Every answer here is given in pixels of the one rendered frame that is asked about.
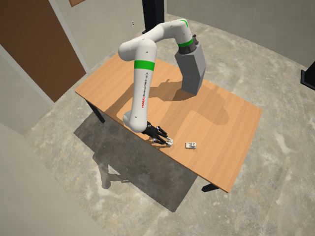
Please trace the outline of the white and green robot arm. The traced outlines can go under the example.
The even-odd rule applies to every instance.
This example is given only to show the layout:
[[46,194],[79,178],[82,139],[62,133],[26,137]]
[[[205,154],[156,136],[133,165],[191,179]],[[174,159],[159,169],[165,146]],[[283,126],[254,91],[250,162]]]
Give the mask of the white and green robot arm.
[[131,111],[123,115],[123,123],[135,133],[147,134],[151,123],[147,121],[148,98],[153,77],[156,43],[174,38],[182,55],[192,53],[199,43],[192,36],[186,19],[160,23],[147,33],[120,45],[119,57],[124,61],[134,60],[134,83]]

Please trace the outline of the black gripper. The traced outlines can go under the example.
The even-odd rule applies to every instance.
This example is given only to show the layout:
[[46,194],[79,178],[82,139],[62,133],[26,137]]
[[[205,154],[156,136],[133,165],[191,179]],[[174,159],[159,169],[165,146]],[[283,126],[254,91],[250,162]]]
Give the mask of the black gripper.
[[[160,131],[160,132],[159,132]],[[170,139],[168,136],[167,136],[167,133],[164,131],[164,130],[162,130],[161,128],[160,128],[160,126],[157,126],[156,128],[154,127],[154,126],[152,126],[151,125],[151,129],[150,129],[150,131],[146,134],[146,135],[148,135],[148,136],[150,136],[150,137],[152,137],[152,139],[153,139],[153,141],[152,142],[155,142],[155,143],[158,143],[158,144],[166,144],[166,145],[169,145],[169,146],[171,146],[172,144],[170,144],[170,143],[168,143],[167,141],[165,141],[164,139],[162,139],[160,136],[162,136],[162,137],[164,137],[164,138],[166,138],[167,140],[172,140],[172,139]],[[159,136],[160,135],[160,136]],[[158,140],[160,140],[160,141],[158,141],[158,140],[156,140],[156,139],[158,139]]]

